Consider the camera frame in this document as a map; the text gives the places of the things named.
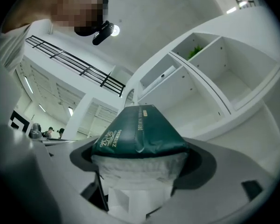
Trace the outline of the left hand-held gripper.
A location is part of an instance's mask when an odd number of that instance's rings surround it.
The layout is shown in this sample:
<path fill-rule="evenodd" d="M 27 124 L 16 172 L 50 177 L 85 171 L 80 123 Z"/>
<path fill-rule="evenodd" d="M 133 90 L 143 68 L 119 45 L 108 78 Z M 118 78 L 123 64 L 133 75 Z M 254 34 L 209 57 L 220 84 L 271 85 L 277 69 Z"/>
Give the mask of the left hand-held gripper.
<path fill-rule="evenodd" d="M 31 139 L 41 139 L 42 138 L 42 129 L 39 123 L 34 123 L 31 119 L 26 117 L 23 113 L 18 110 L 14 110 L 9 123 L 13 129 L 22 131 Z M 47 146 L 55 146 L 60 144 L 72 143 L 72 140 L 63 140 L 63 139 L 51 139 L 43 138 L 42 143 Z"/>

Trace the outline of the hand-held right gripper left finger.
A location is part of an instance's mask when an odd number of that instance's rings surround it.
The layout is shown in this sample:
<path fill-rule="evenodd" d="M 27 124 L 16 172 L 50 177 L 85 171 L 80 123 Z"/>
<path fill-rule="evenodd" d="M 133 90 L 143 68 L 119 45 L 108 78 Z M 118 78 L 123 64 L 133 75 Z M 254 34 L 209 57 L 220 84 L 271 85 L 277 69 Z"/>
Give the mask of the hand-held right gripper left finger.
<path fill-rule="evenodd" d="M 103 211 L 109 211 L 99 169 L 91 160 L 97 136 L 72 143 L 47 146 L 53 163 L 80 196 Z"/>

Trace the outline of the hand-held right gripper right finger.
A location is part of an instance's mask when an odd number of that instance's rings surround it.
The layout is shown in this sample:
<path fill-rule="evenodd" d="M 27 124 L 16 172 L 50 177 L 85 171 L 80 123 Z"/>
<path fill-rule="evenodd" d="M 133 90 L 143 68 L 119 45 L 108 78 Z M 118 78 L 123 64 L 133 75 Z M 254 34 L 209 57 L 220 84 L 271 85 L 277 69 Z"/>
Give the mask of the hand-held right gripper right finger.
<path fill-rule="evenodd" d="M 245 154 L 186 138 L 191 148 L 172 196 L 152 219 L 248 219 L 273 178 Z"/>

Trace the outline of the dark green tissues pack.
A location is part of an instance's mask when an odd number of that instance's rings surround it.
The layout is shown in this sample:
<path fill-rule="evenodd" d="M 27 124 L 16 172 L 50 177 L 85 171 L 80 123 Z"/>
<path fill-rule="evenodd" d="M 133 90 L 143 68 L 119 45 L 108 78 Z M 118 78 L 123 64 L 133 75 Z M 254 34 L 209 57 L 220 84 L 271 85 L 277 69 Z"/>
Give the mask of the dark green tissues pack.
<path fill-rule="evenodd" d="M 122 110 L 91 149 L 107 186 L 149 190 L 173 185 L 190 147 L 154 105 Z"/>

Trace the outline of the white wall shelf unit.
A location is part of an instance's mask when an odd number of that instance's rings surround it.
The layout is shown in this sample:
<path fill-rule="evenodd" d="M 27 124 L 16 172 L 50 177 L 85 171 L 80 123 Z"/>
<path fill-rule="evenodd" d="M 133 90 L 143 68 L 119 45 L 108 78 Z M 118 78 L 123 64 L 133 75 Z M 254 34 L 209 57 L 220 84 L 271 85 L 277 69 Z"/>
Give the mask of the white wall shelf unit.
<path fill-rule="evenodd" d="M 197 45 L 203 49 L 188 60 Z M 170 66 L 176 70 L 145 92 Z M 280 142 L 280 27 L 266 7 L 207 21 L 140 66 L 124 98 L 156 106 L 183 137 L 213 140 L 235 133 Z"/>

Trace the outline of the black metal railing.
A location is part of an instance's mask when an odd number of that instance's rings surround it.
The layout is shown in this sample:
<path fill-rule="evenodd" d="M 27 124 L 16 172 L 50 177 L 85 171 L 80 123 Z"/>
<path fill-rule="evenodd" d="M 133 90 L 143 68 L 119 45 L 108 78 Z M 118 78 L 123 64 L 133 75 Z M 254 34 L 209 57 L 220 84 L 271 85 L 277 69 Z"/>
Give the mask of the black metal railing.
<path fill-rule="evenodd" d="M 122 97 L 125 85 L 111 77 L 111 74 L 95 68 L 86 61 L 37 36 L 32 35 L 26 38 L 25 41 L 30 47 L 40 51 L 49 59 L 56 61 L 79 76 L 97 84 L 99 87 Z"/>

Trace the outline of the person's white shirt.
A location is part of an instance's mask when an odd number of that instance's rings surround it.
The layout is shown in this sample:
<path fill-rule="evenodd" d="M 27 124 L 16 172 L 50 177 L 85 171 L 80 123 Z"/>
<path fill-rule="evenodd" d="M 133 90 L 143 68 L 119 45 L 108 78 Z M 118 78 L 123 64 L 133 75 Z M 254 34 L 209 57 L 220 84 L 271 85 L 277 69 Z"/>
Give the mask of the person's white shirt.
<path fill-rule="evenodd" d="M 29 35 L 42 34 L 48 31 L 51 21 L 35 21 L 6 33 L 0 27 L 0 64 L 13 74 L 24 56 L 25 40 Z"/>

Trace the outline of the white projector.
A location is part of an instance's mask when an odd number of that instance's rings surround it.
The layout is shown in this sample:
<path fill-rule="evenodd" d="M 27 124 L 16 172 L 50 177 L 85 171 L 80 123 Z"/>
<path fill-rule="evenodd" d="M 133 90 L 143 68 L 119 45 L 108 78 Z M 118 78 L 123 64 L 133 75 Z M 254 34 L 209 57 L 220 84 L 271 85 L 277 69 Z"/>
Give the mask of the white projector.
<path fill-rule="evenodd" d="M 157 86 L 162 80 L 167 78 L 171 73 L 173 73 L 176 70 L 174 66 L 170 66 L 167 70 L 163 71 L 161 74 L 159 74 L 155 79 L 152 79 L 152 82 L 150 82 L 146 88 L 144 89 L 145 92 L 149 92 L 151 89 L 153 89 L 155 86 Z"/>

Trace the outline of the green plant in white pot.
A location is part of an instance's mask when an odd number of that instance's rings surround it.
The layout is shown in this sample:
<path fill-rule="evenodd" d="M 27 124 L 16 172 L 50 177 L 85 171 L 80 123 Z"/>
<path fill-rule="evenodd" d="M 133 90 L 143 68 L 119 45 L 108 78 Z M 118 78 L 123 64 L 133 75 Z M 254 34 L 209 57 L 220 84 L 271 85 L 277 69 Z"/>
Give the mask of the green plant in white pot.
<path fill-rule="evenodd" d="M 203 47 L 200 47 L 199 45 L 197 45 L 196 47 L 194 47 L 194 49 L 192 51 L 189 52 L 189 56 L 188 56 L 188 60 L 191 59 L 192 57 L 194 57 L 198 52 L 200 52 L 203 49 Z"/>

